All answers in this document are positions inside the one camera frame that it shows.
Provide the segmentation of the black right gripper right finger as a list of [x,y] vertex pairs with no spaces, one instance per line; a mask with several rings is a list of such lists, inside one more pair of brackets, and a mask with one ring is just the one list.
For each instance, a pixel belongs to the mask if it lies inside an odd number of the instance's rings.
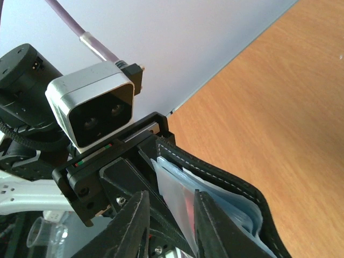
[[197,257],[242,257],[241,231],[205,191],[195,191],[194,230]]

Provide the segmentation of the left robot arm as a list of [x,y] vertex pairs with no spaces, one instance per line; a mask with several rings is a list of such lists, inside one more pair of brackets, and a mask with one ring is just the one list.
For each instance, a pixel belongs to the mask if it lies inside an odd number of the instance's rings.
[[1,168],[53,179],[87,227],[113,217],[75,257],[152,257],[185,243],[151,162],[158,140],[174,142],[167,119],[132,122],[143,72],[120,60],[62,75],[30,44],[1,58]]

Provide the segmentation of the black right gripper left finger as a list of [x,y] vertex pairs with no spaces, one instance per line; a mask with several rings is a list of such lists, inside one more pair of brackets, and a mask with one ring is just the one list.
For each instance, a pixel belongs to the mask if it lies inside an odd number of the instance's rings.
[[148,257],[149,193],[135,193],[107,228],[73,257]]

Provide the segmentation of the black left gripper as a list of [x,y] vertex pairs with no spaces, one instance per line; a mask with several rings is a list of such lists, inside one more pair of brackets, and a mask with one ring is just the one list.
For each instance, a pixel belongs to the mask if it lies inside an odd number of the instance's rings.
[[119,212],[138,191],[148,191],[152,218],[176,226],[151,163],[159,139],[174,140],[174,135],[167,117],[153,112],[53,170],[53,180],[85,226],[107,209]]

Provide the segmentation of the black leather card holder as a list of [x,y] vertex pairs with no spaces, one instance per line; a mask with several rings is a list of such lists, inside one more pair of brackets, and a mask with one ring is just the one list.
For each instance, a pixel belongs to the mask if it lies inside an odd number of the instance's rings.
[[195,191],[207,192],[241,231],[242,257],[289,257],[263,194],[248,182],[180,149],[156,140],[151,160],[157,186],[177,228],[178,248],[197,257],[194,230]]

